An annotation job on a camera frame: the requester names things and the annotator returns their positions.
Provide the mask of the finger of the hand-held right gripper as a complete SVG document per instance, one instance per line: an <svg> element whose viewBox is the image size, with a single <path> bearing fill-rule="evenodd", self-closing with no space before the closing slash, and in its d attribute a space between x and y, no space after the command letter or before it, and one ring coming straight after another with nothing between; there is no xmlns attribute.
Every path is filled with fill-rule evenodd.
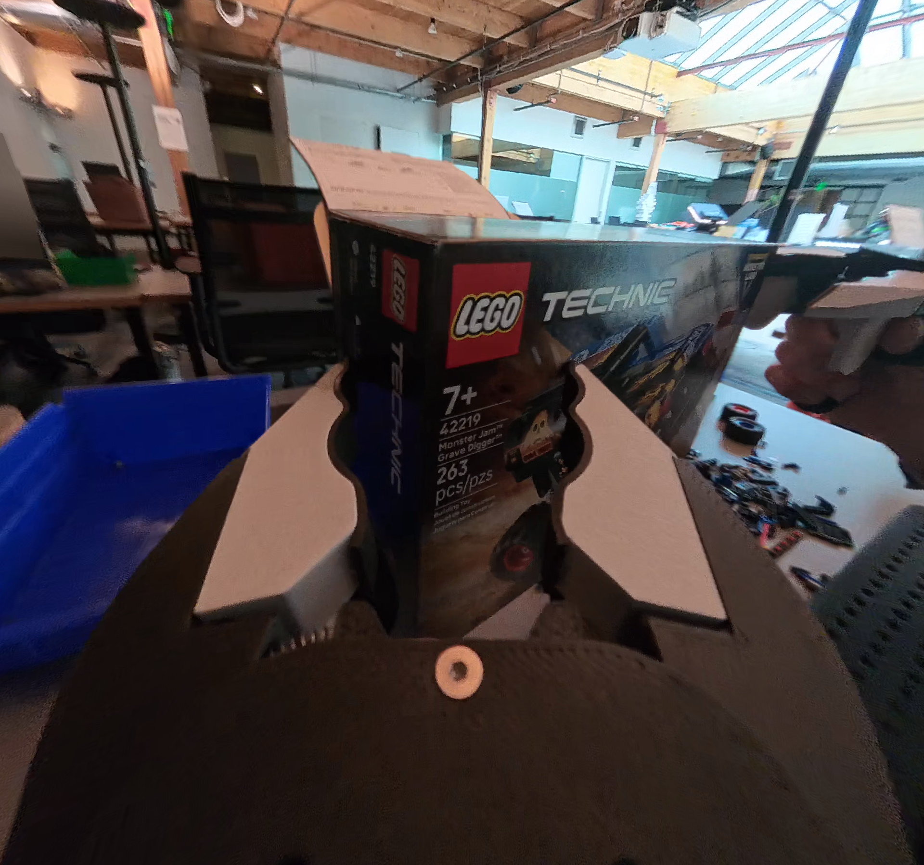
<svg viewBox="0 0 924 865"><path fill-rule="evenodd" d="M806 317L834 323L828 369L849 375L871 356L892 320L915 316L922 305L922 274L889 274L834 285L806 309Z"/></svg>

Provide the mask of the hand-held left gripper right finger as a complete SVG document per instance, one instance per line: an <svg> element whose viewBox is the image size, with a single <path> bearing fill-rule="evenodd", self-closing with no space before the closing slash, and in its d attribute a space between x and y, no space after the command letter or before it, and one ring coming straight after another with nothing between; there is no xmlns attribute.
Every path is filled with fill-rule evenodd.
<svg viewBox="0 0 924 865"><path fill-rule="evenodd" d="M555 589L590 628L650 617L722 628L728 613L677 458L585 365L571 367L569 388L579 453L553 495Z"/></svg>

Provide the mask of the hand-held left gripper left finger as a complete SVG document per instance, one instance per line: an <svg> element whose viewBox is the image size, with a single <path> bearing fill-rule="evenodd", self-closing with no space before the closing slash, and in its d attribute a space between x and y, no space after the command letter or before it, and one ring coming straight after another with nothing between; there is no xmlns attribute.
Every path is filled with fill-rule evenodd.
<svg viewBox="0 0 924 865"><path fill-rule="evenodd" d="M358 588L360 490L334 441L347 412L337 364L250 447L195 605L218 622L260 612L320 638Z"/></svg>

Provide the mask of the pile of toy building pieces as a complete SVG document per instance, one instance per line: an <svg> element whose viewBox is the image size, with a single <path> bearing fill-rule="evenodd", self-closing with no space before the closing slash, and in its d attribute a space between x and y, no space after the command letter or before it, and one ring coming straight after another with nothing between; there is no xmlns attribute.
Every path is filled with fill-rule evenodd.
<svg viewBox="0 0 924 865"><path fill-rule="evenodd" d="M854 549L849 530L836 521L836 506L823 496L801 502L776 477L777 463L746 455L736 460L687 454L733 513L755 537L765 555L780 564L803 541Z"/></svg>

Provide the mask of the toy truck cardboard box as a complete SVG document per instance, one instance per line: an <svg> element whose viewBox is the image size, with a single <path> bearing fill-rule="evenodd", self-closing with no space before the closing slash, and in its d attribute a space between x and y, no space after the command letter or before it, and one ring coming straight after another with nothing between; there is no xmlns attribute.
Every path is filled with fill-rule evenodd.
<svg viewBox="0 0 924 865"><path fill-rule="evenodd" d="M325 205L353 472L398 624L468 633L555 548L570 366L689 447L776 248L520 218L450 162L290 141Z"/></svg>

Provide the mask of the grey desk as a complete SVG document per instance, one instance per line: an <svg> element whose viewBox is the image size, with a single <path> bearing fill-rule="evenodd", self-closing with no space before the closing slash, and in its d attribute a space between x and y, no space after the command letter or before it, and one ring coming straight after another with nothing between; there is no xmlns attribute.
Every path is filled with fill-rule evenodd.
<svg viewBox="0 0 924 865"><path fill-rule="evenodd" d="M791 572L792 566L817 577L833 577L898 512L922 505L922 491L907 487L906 477L889 448L725 384L716 387L691 444L702 458L743 463L751 453L746 445L723 434L719 418L730 404L756 410L757 422L765 430L757 456L772 462L770 475L801 504L815 504L818 497L832 503L834 520L853 538L855 546L848 548L805 535L776 559L785 579L805 599L811 593Z"/></svg>

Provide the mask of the black toy wheel red rim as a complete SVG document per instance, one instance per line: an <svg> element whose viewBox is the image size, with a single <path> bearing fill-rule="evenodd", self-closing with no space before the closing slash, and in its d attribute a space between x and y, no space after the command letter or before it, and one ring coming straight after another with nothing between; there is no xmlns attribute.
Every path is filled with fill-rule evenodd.
<svg viewBox="0 0 924 865"><path fill-rule="evenodd" d="M751 448L759 447L766 434L757 411L736 402L723 406L719 425L723 438Z"/></svg>

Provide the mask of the blue storage bin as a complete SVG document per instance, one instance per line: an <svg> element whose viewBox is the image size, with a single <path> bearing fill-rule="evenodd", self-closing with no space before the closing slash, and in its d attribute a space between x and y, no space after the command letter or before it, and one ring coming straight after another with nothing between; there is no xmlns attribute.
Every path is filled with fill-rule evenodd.
<svg viewBox="0 0 924 865"><path fill-rule="evenodd" d="M80 652L209 483L270 426L252 374L85 386L1 451L1 672Z"/></svg>

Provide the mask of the black pole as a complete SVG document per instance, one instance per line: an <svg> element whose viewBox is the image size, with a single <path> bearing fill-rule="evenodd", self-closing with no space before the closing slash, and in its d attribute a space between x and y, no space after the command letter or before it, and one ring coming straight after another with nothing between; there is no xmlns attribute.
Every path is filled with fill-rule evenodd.
<svg viewBox="0 0 924 865"><path fill-rule="evenodd" d="M834 113L836 103L853 67L872 15L879 0L860 0L847 28L847 33L837 54L834 67L825 84L819 104L811 118L807 133L796 157L783 195L770 223L766 242L779 244L783 230L798 199L810 165L817 153L821 140Z"/></svg>

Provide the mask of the red black office chair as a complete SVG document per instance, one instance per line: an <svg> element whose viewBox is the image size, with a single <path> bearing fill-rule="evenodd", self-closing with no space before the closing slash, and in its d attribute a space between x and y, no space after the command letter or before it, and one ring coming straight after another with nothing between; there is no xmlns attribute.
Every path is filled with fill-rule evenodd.
<svg viewBox="0 0 924 865"><path fill-rule="evenodd" d="M198 254L196 312L228 374L325 370L340 357L316 188L183 176Z"/></svg>

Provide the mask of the ceiling projector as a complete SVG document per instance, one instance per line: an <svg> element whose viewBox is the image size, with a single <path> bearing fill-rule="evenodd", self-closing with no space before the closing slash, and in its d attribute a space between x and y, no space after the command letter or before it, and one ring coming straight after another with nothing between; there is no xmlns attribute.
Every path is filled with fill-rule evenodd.
<svg viewBox="0 0 924 865"><path fill-rule="evenodd" d="M695 12L675 6L660 11L644 11L626 18L618 28L616 46L603 57L617 60L633 54L650 61L695 50L701 40L699 17Z"/></svg>

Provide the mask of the wooden table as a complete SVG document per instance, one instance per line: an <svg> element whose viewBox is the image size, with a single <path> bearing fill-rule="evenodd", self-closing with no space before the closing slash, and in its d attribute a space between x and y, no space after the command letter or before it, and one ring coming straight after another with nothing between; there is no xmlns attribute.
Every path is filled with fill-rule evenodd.
<svg viewBox="0 0 924 865"><path fill-rule="evenodd" d="M194 317L193 290L188 274L153 267L138 274L134 283L96 287L64 287L50 293L10 295L1 300L1 315L40 316L86 310L122 310L139 357L149 368L156 364L153 341L143 315L152 305L167 305L174 312L193 373L206 377L207 367Z"/></svg>

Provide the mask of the black floor lamp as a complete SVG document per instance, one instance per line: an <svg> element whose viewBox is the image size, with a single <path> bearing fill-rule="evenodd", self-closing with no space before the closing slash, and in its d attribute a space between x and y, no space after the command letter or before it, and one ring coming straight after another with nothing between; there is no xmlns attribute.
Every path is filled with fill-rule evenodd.
<svg viewBox="0 0 924 865"><path fill-rule="evenodd" d="M160 223L160 215L154 199L148 166L143 155L141 139L137 129L134 112L130 104L128 94L129 86L123 72L113 36L114 30L137 31L144 27L145 18L140 13L136 12L132 6L125 5L116 0L52 0L52 2L78 19L93 25L98 25L100 29L111 69L111 75L114 79L115 91L137 173L138 184L141 188L148 222L152 226L159 263L161 267L175 270L176 267L170 252L170 245L167 242L167 237Z"/></svg>

